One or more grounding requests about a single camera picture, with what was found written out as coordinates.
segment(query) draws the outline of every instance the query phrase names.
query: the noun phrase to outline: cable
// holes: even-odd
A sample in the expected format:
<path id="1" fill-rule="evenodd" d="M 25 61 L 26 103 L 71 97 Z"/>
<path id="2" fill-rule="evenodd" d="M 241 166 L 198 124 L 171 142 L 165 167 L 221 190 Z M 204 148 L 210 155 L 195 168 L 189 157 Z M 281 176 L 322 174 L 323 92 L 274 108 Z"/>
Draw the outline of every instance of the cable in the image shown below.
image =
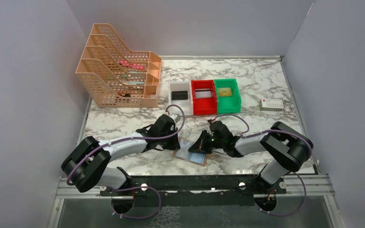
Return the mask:
<path id="1" fill-rule="evenodd" d="M 244 131 L 244 132 L 241 132 L 240 133 L 240 137 L 242 138 L 243 134 L 247 133 L 250 131 L 250 126 L 248 125 L 247 121 L 245 121 L 243 118 L 239 117 L 238 115 L 234 115 L 234 114 L 220 114 L 220 115 L 217 115 L 215 116 L 215 119 L 216 118 L 219 118 L 219 117 L 222 117 L 222 116 L 227 116 L 227 115 L 230 115 L 230 116 L 234 116 L 236 118 L 239 118 L 241 121 L 243 121 L 245 123 L 245 125 L 247 126 L 247 130 Z"/>
<path id="2" fill-rule="evenodd" d="M 173 137 L 175 136 L 176 134 L 178 134 L 178 132 L 181 131 L 181 129 L 184 127 L 184 123 L 185 123 L 185 114 L 184 114 L 184 111 L 182 110 L 182 108 L 178 105 L 175 105 L 175 104 L 171 104 L 169 106 L 166 107 L 166 111 L 170 108 L 170 107 L 177 107 L 181 113 L 182 113 L 182 124 L 181 124 L 181 127 L 174 133 L 170 134 L 170 135 L 167 135 L 167 136 L 162 136 L 162 137 L 134 137 L 134 139 L 144 139 L 144 140 L 157 140 L 157 139 L 167 139 L 167 138 L 170 138 L 170 137 Z M 106 143 L 106 144 L 103 144 L 101 146 L 98 146 L 96 147 L 94 150 L 92 150 L 89 154 L 87 154 L 75 167 L 74 169 L 70 172 L 70 174 L 68 175 L 68 178 L 67 178 L 67 184 L 68 185 L 73 185 L 73 183 L 71 183 L 71 178 L 73 176 L 73 174 L 75 174 L 76 170 L 91 156 L 93 156 L 93 154 L 95 154 L 98 150 L 104 148 L 104 147 L 107 147 L 109 145 L 112 145 L 112 144 L 115 144 L 115 143 L 120 143 L 120 142 L 123 142 L 123 141 L 128 141 L 128 140 L 131 140 L 131 138 L 122 138 L 122 139 L 117 139 L 117 140 L 114 140 L 112 142 L 109 142 L 109 143 Z"/>
<path id="3" fill-rule="evenodd" d="M 307 157 L 307 160 L 311 157 L 311 155 L 313 155 L 313 149 L 311 148 L 311 145 L 307 142 L 307 140 L 305 140 L 303 137 L 300 137 L 299 135 L 297 135 L 295 133 L 292 133 L 292 132 L 281 131 L 281 130 L 274 130 L 274 129 L 267 129 L 267 130 L 264 130 L 262 132 L 258 132 L 258 133 L 255 133 L 255 134 L 250 134 L 250 135 L 247 135 L 247 136 L 242 136 L 242 138 L 247 139 L 247 138 L 255 137 L 255 136 L 258 136 L 258 135 L 261 135 L 261 134 L 265 134 L 265 133 L 269 133 L 269 132 L 275 132 L 275 133 L 280 133 L 280 134 L 287 134 L 287 135 L 293 136 L 293 137 L 295 137 L 297 139 L 300 139 L 307 146 L 307 149 L 308 149 L 308 157 Z"/>
<path id="4" fill-rule="evenodd" d="M 273 216 L 278 216 L 278 217 L 286 217 L 286 216 L 290 216 L 290 215 L 294 215 L 296 213 L 298 213 L 299 211 L 301 211 L 303 209 L 303 207 L 305 206 L 306 204 L 306 201 L 307 201 L 307 191 L 306 191 L 306 185 L 304 184 L 304 181 L 303 179 L 295 172 L 293 172 L 301 181 L 301 184 L 303 185 L 303 189 L 304 189 L 304 200 L 303 202 L 301 203 L 300 207 L 297 208 L 295 211 L 291 212 L 291 213 L 288 213 L 288 214 L 278 214 L 278 213 L 273 213 L 273 212 L 270 212 L 270 211 L 265 211 L 264 209 L 260 208 L 258 206 L 258 204 L 255 204 L 260 211 L 268 214 L 268 215 L 273 215 Z"/>
<path id="5" fill-rule="evenodd" d="M 143 217 L 128 216 L 128 215 L 118 214 L 114 209 L 113 202 L 111 201 L 111 208 L 113 209 L 114 214 L 119 215 L 121 219 L 122 218 L 127 218 L 127 219 L 129 218 L 129 219 L 139 219 L 139 220 L 141 220 L 141 219 L 151 218 L 151 217 L 155 216 L 157 213 L 159 213 L 160 208 L 162 207 L 162 197 L 160 196 L 160 193 L 155 188 L 152 188 L 150 186 L 137 186 L 137 187 L 132 187 L 132 188 L 128 188 L 128 189 L 114 189 L 114 188 L 111 188 L 111 190 L 113 190 L 113 191 L 129 191 L 129 190 L 135 190 L 135 189 L 140 189 L 140 188 L 151 189 L 156 193 L 157 197 L 159 198 L 159 205 L 157 206 L 157 209 L 152 214 L 147 215 L 147 216 L 143 216 Z"/>

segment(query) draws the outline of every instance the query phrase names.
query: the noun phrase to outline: small white box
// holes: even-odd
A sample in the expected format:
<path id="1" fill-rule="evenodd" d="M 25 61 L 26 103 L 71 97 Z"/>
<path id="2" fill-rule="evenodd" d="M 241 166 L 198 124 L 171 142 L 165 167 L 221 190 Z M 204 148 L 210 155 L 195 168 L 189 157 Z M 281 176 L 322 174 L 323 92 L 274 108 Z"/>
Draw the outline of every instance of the small white box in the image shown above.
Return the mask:
<path id="1" fill-rule="evenodd" d="M 174 91 L 187 91 L 187 100 L 172 100 L 171 92 Z M 184 111 L 185 115 L 193 115 L 193 100 L 192 100 L 192 88 L 191 81 L 182 82 L 169 82 L 169 104 L 178 105 Z M 170 114 L 182 114 L 177 108 L 170 108 Z"/>
<path id="2" fill-rule="evenodd" d="M 282 100 L 266 98 L 259 101 L 259 107 L 262 111 L 281 111 L 284 109 Z"/>

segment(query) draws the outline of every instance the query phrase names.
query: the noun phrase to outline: metal frame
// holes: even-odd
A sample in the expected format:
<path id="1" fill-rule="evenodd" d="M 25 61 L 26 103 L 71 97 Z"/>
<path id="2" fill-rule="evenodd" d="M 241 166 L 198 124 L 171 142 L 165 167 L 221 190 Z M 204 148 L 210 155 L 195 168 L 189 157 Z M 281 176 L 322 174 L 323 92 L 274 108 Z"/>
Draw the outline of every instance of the metal frame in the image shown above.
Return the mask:
<path id="1" fill-rule="evenodd" d="M 299 107 L 299 104 L 297 102 L 297 97 L 295 92 L 293 91 L 290 82 L 288 81 L 288 78 L 286 77 L 282 58 L 280 56 L 270 56 L 270 57 L 251 57 L 251 56 L 221 56 L 221 57 L 209 57 L 209 56 L 163 56 L 163 59 L 231 59 L 231 58 L 238 58 L 238 59 L 255 59 L 255 58 L 265 58 L 265 59 L 277 59 L 280 61 L 281 68 L 283 71 L 283 75 L 285 77 L 286 83 L 288 85 L 288 89 L 290 92 L 290 95 L 293 99 L 293 103 L 297 112 L 297 115 L 299 117 L 300 127 L 303 131 L 303 134 L 307 137 L 307 130 L 306 126 L 304 125 L 303 118 L 302 118 L 302 112 Z M 80 142 L 80 140 L 83 137 L 83 134 L 85 132 L 85 126 L 86 121 L 88 117 L 88 111 L 90 109 L 92 103 L 91 97 L 89 98 L 89 101 L 86 106 L 84 120 L 80 129 L 80 133 L 78 136 L 77 144 Z M 318 170 L 317 161 L 314 161 L 315 167 Z M 332 186 L 331 180 L 328 175 L 301 175 L 307 190 L 308 196 L 323 196 L 325 203 L 327 205 L 327 211 L 331 218 L 332 224 L 334 228 L 345 228 L 344 223 L 342 221 L 342 217 L 340 215 L 340 212 L 336 206 L 335 203 L 335 191 Z M 278 194 L 277 197 L 295 197 L 295 196 L 303 196 L 304 191 L 303 187 L 301 185 L 300 180 L 297 176 L 285 176 L 284 181 L 287 185 L 287 193 L 286 194 Z M 254 195 L 254 197 L 265 197 L 266 195 L 263 194 L 257 194 Z M 58 227 L 61 212 L 63 209 L 63 204 L 65 199 L 126 199 L 131 200 L 131 196 L 112 196 L 112 197 L 102 197 L 100 196 L 100 189 L 99 187 L 94 187 L 93 189 L 85 192 L 80 193 L 75 187 L 68 186 L 66 184 L 66 178 L 60 178 L 58 183 L 57 192 L 55 195 L 54 205 L 51 212 L 51 217 L 48 223 L 48 228 L 56 228 Z"/>

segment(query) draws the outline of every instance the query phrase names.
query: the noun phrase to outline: white marble surface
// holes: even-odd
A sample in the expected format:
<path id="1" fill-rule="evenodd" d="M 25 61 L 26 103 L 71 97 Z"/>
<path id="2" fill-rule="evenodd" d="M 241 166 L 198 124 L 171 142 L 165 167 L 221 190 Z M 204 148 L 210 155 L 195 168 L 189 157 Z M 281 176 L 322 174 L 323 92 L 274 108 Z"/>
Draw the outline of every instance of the white marble surface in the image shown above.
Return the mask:
<path id="1" fill-rule="evenodd" d="M 89 109 L 84 137 L 92 135 L 98 140 L 114 139 L 130 135 L 136 129 L 155 122 L 168 105 L 168 82 L 196 79 L 237 79 L 241 95 L 241 113 L 250 125 L 250 133 L 268 129 L 276 121 L 282 121 L 301 132 L 298 117 L 290 97 L 288 85 L 278 60 L 231 59 L 231 60 L 164 60 L 161 75 L 159 108 L 98 108 L 95 102 Z M 284 101 L 280 112 L 260 111 L 261 98 Z M 196 141 L 203 129 L 208 129 L 209 116 L 190 116 L 181 134 Z M 220 120 L 233 134 L 245 130 L 240 120 L 221 117 Z M 272 160 L 267 152 L 258 152 L 243 158 L 231 158 L 216 153 L 206 166 L 185 162 L 172 157 L 172 151 L 147 151 L 123 157 L 111 162 L 109 167 L 120 166 L 130 175 L 204 175 L 204 174 L 251 174 L 259 173 Z M 298 173 L 314 173 L 313 162 L 305 162 Z"/>

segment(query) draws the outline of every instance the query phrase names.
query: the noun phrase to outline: marble table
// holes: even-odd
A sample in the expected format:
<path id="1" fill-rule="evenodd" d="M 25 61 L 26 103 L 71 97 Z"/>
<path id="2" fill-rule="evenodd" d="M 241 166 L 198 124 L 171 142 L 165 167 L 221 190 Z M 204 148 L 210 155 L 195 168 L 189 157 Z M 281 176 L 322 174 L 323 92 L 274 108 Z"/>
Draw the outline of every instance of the marble table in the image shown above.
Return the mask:
<path id="1" fill-rule="evenodd" d="M 198 79 L 237 79 L 241 95 L 241 113 L 250 125 L 250 133 L 268 129 L 281 121 L 298 132 L 299 119 L 288 85 L 277 59 L 194 59 L 163 60 L 160 83 L 159 108 L 98 108 L 94 101 L 88 111 L 84 137 L 98 140 L 114 139 L 130 135 L 136 129 L 153 124 L 168 105 L 168 82 Z M 261 98 L 282 99 L 284 110 L 261 111 Z M 208 129 L 210 116 L 189 116 L 179 136 L 196 141 L 202 130 Z M 220 120 L 233 134 L 244 131 L 245 125 L 235 117 L 225 116 Z M 206 166 L 196 165 L 172 157 L 172 151 L 147 151 L 126 156 L 108 166 L 124 168 L 130 175 L 204 175 L 204 174 L 256 174 L 270 161 L 268 152 L 257 152 L 243 158 L 231 158 L 215 154 Z M 298 173 L 315 173 L 312 159 L 305 162 Z"/>

